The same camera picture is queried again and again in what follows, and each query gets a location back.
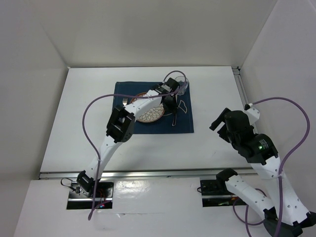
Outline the clear plastic cup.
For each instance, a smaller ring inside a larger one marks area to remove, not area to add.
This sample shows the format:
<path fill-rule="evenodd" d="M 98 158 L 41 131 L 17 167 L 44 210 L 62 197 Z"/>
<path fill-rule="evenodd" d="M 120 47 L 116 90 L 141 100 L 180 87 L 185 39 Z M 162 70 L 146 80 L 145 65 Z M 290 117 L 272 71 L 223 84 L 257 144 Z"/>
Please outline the clear plastic cup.
<path fill-rule="evenodd" d="M 175 80 L 179 83 L 179 90 L 177 92 L 177 95 L 181 96 L 186 93 L 186 90 L 189 85 L 189 80 L 184 76 L 177 76 Z"/>

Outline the floral patterned ceramic plate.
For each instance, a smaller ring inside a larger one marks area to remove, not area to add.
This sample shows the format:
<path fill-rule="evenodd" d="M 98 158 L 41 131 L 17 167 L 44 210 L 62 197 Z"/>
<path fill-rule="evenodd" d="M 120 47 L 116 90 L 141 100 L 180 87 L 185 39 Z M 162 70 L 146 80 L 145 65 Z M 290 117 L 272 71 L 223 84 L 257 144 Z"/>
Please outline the floral patterned ceramic plate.
<path fill-rule="evenodd" d="M 161 102 L 161 97 L 155 98 L 157 101 L 159 100 Z M 137 121 L 138 122 L 143 122 L 143 123 L 150 123 L 159 120 L 164 112 L 165 109 L 163 107 L 163 103 L 161 102 L 158 106 L 156 107 L 151 107 L 149 110 L 144 111 L 144 113 L 140 114 L 140 112 L 137 110 L 136 111 L 136 116 L 137 116 Z"/>

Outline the silver table knife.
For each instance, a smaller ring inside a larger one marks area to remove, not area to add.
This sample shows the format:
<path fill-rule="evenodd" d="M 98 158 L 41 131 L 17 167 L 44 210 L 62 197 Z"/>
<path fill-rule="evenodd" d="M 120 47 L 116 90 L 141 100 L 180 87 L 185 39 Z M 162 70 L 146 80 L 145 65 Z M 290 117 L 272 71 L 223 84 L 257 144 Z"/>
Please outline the silver table knife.
<path fill-rule="evenodd" d="M 176 112 L 174 112 L 174 113 L 173 113 L 172 126 L 176 126 L 176 123 L 177 123 L 177 113 L 176 113 Z"/>

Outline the blue fish placemat cloth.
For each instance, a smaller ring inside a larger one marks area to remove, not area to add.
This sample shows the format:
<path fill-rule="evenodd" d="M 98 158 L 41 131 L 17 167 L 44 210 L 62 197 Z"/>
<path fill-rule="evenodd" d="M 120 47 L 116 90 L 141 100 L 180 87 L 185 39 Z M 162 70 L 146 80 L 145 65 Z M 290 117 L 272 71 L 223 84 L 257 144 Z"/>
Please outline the blue fish placemat cloth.
<path fill-rule="evenodd" d="M 137 95 L 147 93 L 157 82 L 124 81 L 115 84 L 114 93 L 124 95 Z M 192 115 L 190 87 L 187 87 L 185 94 L 177 97 L 178 110 L 175 125 L 173 114 L 165 114 L 157 121 L 144 123 L 137 121 L 134 127 L 134 134 L 179 134 L 193 133 L 194 120 Z"/>

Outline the silver fork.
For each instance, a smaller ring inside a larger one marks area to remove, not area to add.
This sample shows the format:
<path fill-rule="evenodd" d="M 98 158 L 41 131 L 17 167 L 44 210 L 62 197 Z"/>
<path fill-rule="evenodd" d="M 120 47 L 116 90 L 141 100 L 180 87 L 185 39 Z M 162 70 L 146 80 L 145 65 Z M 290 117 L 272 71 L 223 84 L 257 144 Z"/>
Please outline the silver fork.
<path fill-rule="evenodd" d="M 127 105 L 127 103 L 128 103 L 128 98 L 123 98 L 123 100 L 122 100 L 122 104 L 123 104 L 124 106 L 126 106 L 126 105 Z"/>

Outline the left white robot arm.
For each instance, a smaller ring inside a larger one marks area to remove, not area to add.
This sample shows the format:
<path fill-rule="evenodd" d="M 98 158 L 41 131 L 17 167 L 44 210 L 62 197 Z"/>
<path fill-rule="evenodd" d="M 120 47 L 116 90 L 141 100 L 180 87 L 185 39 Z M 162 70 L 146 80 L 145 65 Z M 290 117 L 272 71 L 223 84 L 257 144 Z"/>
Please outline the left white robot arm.
<path fill-rule="evenodd" d="M 97 193 L 97 183 L 101 179 L 101 172 L 118 147 L 131 138 L 134 132 L 135 122 L 141 115 L 160 104 L 173 110 L 176 109 L 175 96 L 179 89 L 179 82 L 169 78 L 167 81 L 154 85 L 143 96 L 131 96 L 134 102 L 126 106 L 115 106 L 106 126 L 105 138 L 99 149 L 96 148 L 87 135 L 85 117 L 93 103 L 102 98 L 110 97 L 111 95 L 100 96 L 88 104 L 82 116 L 82 129 L 88 142 L 96 151 L 96 157 L 92 160 L 89 167 L 80 172 L 77 177 L 77 182 L 80 185 L 79 190 L 82 194 L 86 197 L 92 197 Z"/>

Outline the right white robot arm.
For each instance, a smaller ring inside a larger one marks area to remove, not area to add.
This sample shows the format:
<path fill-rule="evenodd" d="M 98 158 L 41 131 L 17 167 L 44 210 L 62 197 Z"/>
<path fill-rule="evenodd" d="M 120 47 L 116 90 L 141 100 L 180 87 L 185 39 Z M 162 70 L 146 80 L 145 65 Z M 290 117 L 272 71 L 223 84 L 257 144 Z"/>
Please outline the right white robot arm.
<path fill-rule="evenodd" d="M 316 224 L 316 214 L 308 211 L 281 171 L 281 159 L 271 138 L 254 132 L 260 112 L 247 105 L 245 111 L 225 108 L 211 124 L 219 137 L 244 157 L 263 181 L 267 195 L 248 185 L 238 173 L 227 168 L 216 175 L 215 187 L 230 192 L 248 204 L 263 220 L 267 232 L 276 237 L 298 237 L 304 228 Z"/>

